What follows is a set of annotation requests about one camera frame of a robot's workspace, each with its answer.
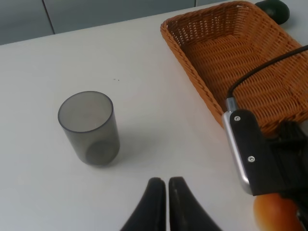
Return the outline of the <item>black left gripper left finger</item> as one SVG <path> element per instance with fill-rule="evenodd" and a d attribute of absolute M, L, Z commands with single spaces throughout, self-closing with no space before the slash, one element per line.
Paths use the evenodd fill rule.
<path fill-rule="evenodd" d="M 121 230 L 166 230 L 166 185 L 162 179 L 149 179 L 141 200 Z"/>

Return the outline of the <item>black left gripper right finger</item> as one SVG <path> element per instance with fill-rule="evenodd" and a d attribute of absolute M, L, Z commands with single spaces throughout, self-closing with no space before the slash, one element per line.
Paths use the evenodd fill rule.
<path fill-rule="evenodd" d="M 172 231 L 219 231 L 183 177 L 169 180 L 169 223 Z"/>

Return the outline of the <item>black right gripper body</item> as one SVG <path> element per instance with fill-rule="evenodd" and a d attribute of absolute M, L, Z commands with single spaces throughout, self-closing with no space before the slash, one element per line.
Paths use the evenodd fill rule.
<path fill-rule="evenodd" d="M 277 128 L 277 137 L 269 139 L 271 150 L 282 175 L 288 183 L 308 183 L 308 136 L 300 125 L 283 121 Z M 303 231 L 308 229 L 308 190 L 278 193 L 284 199 L 292 200 L 297 206 L 297 218 Z"/>

